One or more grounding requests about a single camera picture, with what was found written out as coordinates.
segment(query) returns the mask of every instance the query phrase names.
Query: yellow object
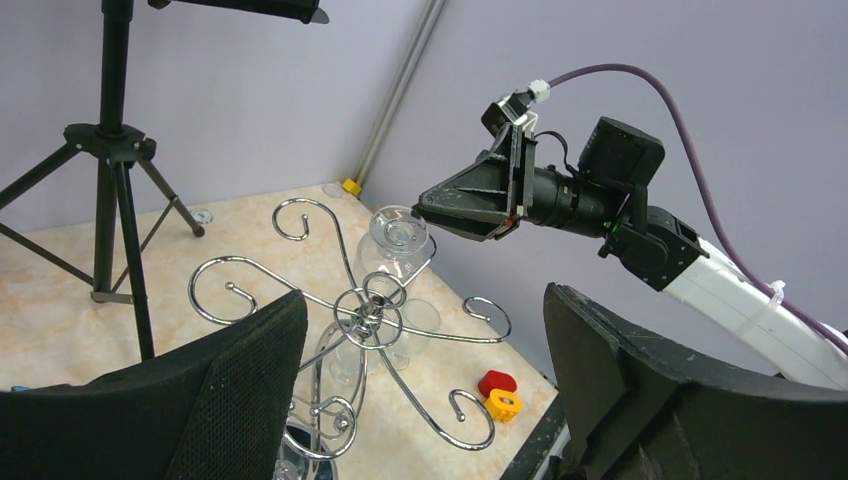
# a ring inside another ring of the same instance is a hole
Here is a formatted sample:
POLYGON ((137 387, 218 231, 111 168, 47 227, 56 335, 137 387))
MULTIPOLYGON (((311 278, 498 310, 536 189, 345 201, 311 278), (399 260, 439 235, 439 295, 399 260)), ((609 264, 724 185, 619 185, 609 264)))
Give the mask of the yellow object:
POLYGON ((489 392, 489 398, 483 405, 498 422, 508 422, 521 411, 521 399, 518 395, 497 388, 489 392))
POLYGON ((342 188, 344 188, 347 193, 353 195, 354 197, 359 196, 359 192, 362 191, 362 187, 360 187, 358 183, 354 182, 350 178, 348 178, 344 181, 344 183, 342 183, 342 188))

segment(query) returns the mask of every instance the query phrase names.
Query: table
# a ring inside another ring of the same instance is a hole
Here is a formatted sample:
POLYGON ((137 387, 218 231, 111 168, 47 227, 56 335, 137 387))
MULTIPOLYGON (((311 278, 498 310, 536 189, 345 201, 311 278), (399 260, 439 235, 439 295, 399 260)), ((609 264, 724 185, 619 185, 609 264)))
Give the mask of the table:
MULTIPOLYGON (((348 288, 336 234, 326 214, 300 204, 287 207, 281 214, 281 226, 292 233, 302 229, 300 215, 310 215, 311 234, 303 242, 286 240, 272 228, 273 209, 294 197, 313 198, 333 209, 353 256, 356 243, 366 232, 370 212, 355 197, 344 193, 335 198, 324 193, 320 185, 196 206, 213 215, 212 223, 206 225, 206 236, 200 239, 192 236, 178 216, 170 215, 143 255, 157 354, 223 328, 198 316, 186 293, 192 272, 212 257, 250 257, 328 300, 348 288)), ((139 215, 142 235, 157 216, 158 212, 139 215)), ((438 239, 439 232, 433 234, 438 239)), ((29 237, 83 271, 91 270, 93 224, 33 232, 29 237)), ((116 278, 124 267, 122 245, 117 239, 116 278)), ((260 305, 287 291, 247 265, 210 269, 198 284, 198 298, 210 311, 230 318, 243 316, 247 305, 224 290, 227 281, 253 294, 260 305)), ((129 291, 126 283, 120 291, 129 291)), ((95 304, 89 299, 89 289, 19 245, 0 238, 0 388, 84 384, 139 360, 132 307, 95 304)), ((417 280, 415 294, 439 309, 441 331, 493 335, 485 322, 462 312, 461 299, 431 271, 417 280)), ((313 354, 319 335, 332 321, 328 309, 309 302, 304 358, 313 354)), ((522 319, 514 318, 513 328, 521 328, 521 323, 522 319)), ((480 452, 459 450, 440 439, 409 405, 385 369, 369 375, 356 442, 337 460, 339 477, 499 478, 550 407, 556 389, 505 343, 469 345, 433 340, 401 376, 442 428, 462 439, 479 441, 485 437, 485 421, 479 412, 460 400, 468 421, 457 423, 447 395, 454 388, 477 393, 476 382, 490 369, 509 372, 516 378, 524 409, 513 421, 496 424, 494 443, 480 452)), ((296 393, 308 397, 309 377, 309 371, 299 377, 296 393)), ((334 383, 329 375, 325 377, 325 385, 332 392, 334 383)))

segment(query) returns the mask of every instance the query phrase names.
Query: tripod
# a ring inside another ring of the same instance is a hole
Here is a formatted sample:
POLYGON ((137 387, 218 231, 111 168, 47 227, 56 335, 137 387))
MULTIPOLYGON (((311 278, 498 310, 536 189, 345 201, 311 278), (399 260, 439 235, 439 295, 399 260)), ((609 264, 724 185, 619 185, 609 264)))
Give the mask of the tripod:
POLYGON ((172 208, 191 227, 197 237, 205 233, 189 213, 174 190, 153 165, 156 141, 129 125, 123 124, 124 94, 127 76, 127 49, 133 0, 103 0, 103 62, 100 91, 100 123, 69 125, 64 132, 65 144, 41 163, 0 192, 0 210, 34 187, 80 152, 97 159, 97 210, 95 216, 94 274, 87 275, 20 233, 0 223, 0 234, 28 248, 92 287, 91 299, 97 303, 125 303, 135 309, 136 330, 141 359, 155 355, 150 310, 141 252, 153 238, 172 208), (168 199, 168 206, 139 245, 135 219, 130 169, 138 164, 168 199), (112 260, 115 247, 115 210, 121 216, 121 230, 127 268, 112 284, 112 260), (129 276, 132 294, 116 293, 129 276))

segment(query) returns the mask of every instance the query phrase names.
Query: tripod leg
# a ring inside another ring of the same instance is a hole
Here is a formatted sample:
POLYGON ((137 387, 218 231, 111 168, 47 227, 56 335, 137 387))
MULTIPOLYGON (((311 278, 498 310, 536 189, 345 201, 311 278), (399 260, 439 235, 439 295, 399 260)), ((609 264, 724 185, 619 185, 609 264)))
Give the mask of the tripod leg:
POLYGON ((0 210, 6 208, 7 205, 14 202, 15 199, 26 193, 27 190, 55 172, 65 162, 74 158, 77 153, 79 153, 79 150, 75 146, 65 144, 50 154, 49 157, 42 160, 41 163, 32 167, 30 171, 0 192, 0 210))
POLYGON ((153 331, 150 327, 150 310, 147 306, 147 289, 144 285, 144 271, 141 264, 141 248, 138 245, 138 225, 135 221, 129 165, 123 162, 118 163, 114 167, 114 172, 118 210, 121 213, 121 230, 124 233, 124 248, 127 252, 127 265, 130 271, 138 348, 141 351, 141 360, 144 361, 153 358, 155 353, 153 331))
POLYGON ((112 257, 115 252, 115 174, 109 162, 97 163, 97 212, 94 224, 94 282, 92 291, 112 290, 112 257))
POLYGON ((191 213, 183 204, 182 200, 180 200, 180 197, 177 196, 176 192, 174 192, 174 189, 172 189, 171 186, 168 185, 168 182, 165 181, 165 177, 163 177, 162 174, 159 173, 159 169, 157 169, 153 165, 153 163, 149 161, 139 161, 138 164, 141 165, 141 168, 143 168, 145 172, 147 172, 147 176, 149 176, 150 179, 153 180, 153 183, 155 183, 156 186, 159 187, 159 190, 162 191, 162 194, 165 195, 165 198, 167 198, 174 204, 174 208, 176 208, 177 211, 180 212, 180 216, 183 217, 183 220, 185 220, 186 223, 188 223, 188 226, 191 227, 191 231, 194 233, 194 236, 202 237, 206 233, 206 231, 199 223, 197 223, 197 220, 195 220, 194 217, 191 216, 191 213))

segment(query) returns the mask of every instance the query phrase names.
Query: robotic arm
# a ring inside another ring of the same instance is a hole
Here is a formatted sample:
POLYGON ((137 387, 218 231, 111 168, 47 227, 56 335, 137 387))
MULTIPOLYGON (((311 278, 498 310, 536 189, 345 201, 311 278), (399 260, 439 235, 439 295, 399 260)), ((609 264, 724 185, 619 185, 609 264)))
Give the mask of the robotic arm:
POLYGON ((760 292, 695 230, 648 205, 648 184, 665 155, 658 139, 602 117, 577 168, 566 163, 568 175, 537 167, 538 116, 530 109, 549 93, 537 80, 493 103, 482 117, 495 138, 491 148, 424 192, 414 210, 476 241, 499 240, 522 221, 601 238, 602 258, 618 257, 640 281, 718 323, 787 379, 848 390, 848 355, 781 306, 780 289, 774 297, 760 292))

